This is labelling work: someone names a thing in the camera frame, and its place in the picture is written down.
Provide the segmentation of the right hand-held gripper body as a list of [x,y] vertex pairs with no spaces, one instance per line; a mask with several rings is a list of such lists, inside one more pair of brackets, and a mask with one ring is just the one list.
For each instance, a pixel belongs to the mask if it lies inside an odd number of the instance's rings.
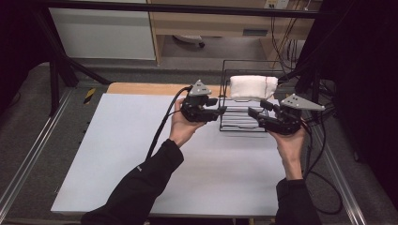
[[283,99],[280,104],[280,113],[274,117],[266,116],[264,124],[258,124],[266,131],[279,133],[282,135],[291,135],[301,128],[301,113],[303,110],[323,112],[326,107],[316,104],[303,97],[292,94]]

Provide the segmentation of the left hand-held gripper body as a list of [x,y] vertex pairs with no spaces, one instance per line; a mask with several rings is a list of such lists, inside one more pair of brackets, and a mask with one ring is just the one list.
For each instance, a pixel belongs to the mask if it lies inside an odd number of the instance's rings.
[[188,91],[181,106],[181,112],[190,122],[216,121],[219,117],[217,109],[205,108],[209,95],[212,93],[201,80],[198,80]]

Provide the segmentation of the black wire rack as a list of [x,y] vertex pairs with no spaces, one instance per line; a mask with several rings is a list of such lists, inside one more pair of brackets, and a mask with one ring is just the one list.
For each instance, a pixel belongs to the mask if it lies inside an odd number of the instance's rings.
[[230,79],[240,75],[281,78],[285,75],[285,70],[278,60],[224,60],[222,62],[219,105],[225,106],[226,112],[220,117],[220,131],[261,132],[263,129],[258,126],[257,121],[248,115],[248,108],[251,107],[266,116],[270,116],[270,113],[264,111],[257,100],[232,99]]

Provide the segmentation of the white towel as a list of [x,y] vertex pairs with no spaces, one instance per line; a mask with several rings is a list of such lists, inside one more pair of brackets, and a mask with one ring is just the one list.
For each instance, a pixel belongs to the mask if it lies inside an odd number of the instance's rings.
[[278,86],[276,77],[260,75],[232,76],[230,78],[230,93],[233,100],[269,99]]

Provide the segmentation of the person's left hand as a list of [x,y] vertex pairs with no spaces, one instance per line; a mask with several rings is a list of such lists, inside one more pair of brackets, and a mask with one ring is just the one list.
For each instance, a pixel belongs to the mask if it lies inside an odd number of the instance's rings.
[[172,115],[169,139],[178,147],[182,147],[205,122],[190,122],[182,114],[181,105],[183,98],[175,102],[175,113]]

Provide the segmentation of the person's right hand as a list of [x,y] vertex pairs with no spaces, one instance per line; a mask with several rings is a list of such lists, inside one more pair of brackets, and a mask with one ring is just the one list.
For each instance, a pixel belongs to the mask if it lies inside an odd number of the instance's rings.
[[304,144],[306,131],[301,127],[296,133],[282,135],[269,132],[277,143],[277,149],[282,159],[282,164],[287,180],[299,180],[303,178],[301,170],[301,151]]

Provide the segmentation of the black metal stand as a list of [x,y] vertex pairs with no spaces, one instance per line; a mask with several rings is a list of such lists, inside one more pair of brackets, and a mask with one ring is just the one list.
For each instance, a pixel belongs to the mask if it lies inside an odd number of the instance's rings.
[[320,71],[324,62],[318,58],[309,57],[298,62],[296,67],[284,73],[277,84],[291,84],[289,90],[295,94],[311,95],[314,103],[319,99]]
[[55,115],[60,107],[59,79],[62,79],[67,87],[75,87],[79,83],[74,72],[75,69],[101,84],[112,83],[89,70],[87,67],[79,64],[66,54],[62,41],[56,31],[56,27],[52,25],[53,19],[48,9],[44,7],[33,7],[30,13],[38,26],[38,33],[41,35],[39,39],[40,44],[49,56],[52,97],[50,116]]

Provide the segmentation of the white chair base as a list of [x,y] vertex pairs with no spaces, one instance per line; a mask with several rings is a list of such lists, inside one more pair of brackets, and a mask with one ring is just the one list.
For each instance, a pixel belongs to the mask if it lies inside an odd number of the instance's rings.
[[181,35],[174,35],[174,38],[191,43],[191,44],[197,44],[200,48],[204,48],[206,44],[204,43],[203,39],[200,36],[181,36]]

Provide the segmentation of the light wooden desk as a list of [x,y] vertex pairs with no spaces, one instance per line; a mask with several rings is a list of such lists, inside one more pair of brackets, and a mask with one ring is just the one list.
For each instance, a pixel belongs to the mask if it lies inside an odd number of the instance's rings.
[[[196,5],[233,8],[264,8],[266,0],[146,0],[149,4]],[[323,0],[289,0],[286,9],[318,11]],[[267,60],[283,59],[285,44],[307,38],[312,19],[262,18],[191,13],[151,12],[149,14],[156,57],[161,57],[165,36],[212,36],[258,38]]]

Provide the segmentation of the white table cover sheet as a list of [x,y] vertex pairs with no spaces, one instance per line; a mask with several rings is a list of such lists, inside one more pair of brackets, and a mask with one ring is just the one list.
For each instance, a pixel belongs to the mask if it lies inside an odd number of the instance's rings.
[[[54,200],[52,212],[78,215],[104,205],[119,181],[145,160],[169,96],[105,94]],[[183,163],[152,207],[154,217],[264,218],[275,215],[284,177],[264,131],[199,128]]]

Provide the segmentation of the black curtain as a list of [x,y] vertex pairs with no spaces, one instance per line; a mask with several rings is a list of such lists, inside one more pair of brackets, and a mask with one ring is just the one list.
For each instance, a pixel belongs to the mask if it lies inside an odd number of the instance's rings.
[[349,140],[398,210],[398,0],[323,0],[300,56],[336,84]]
[[0,0],[0,116],[20,90],[31,69],[55,62],[50,41],[34,13],[39,12],[64,49],[50,10],[38,0]]

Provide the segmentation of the yellow black tape strip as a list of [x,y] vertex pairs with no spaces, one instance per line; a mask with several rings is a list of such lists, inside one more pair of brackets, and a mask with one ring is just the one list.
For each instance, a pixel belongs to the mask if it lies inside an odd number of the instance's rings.
[[84,98],[84,104],[89,104],[91,98],[93,97],[93,95],[96,92],[96,88],[90,88]]

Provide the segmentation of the white cabinet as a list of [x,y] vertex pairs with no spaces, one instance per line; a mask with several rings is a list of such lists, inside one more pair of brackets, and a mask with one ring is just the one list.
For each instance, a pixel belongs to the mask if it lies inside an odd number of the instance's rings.
[[154,60],[146,12],[51,8],[68,56]]

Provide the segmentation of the black metal frame bar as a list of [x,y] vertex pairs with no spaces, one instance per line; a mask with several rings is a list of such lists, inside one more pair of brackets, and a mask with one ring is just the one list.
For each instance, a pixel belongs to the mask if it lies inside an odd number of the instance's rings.
[[313,10],[261,9],[261,8],[246,8],[246,7],[211,7],[211,6],[192,6],[192,5],[140,4],[140,3],[95,2],[95,1],[76,1],[76,0],[35,0],[35,1],[38,4],[42,4],[47,8],[145,11],[145,12],[164,12],[164,13],[237,15],[237,16],[301,18],[301,19],[325,19],[331,16],[330,12],[313,11]]

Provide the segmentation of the white wall socket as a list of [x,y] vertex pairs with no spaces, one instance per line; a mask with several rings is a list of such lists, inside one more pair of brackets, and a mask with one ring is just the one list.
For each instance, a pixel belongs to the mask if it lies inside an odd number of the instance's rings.
[[289,0],[266,0],[264,4],[264,8],[271,9],[286,9],[288,6]]

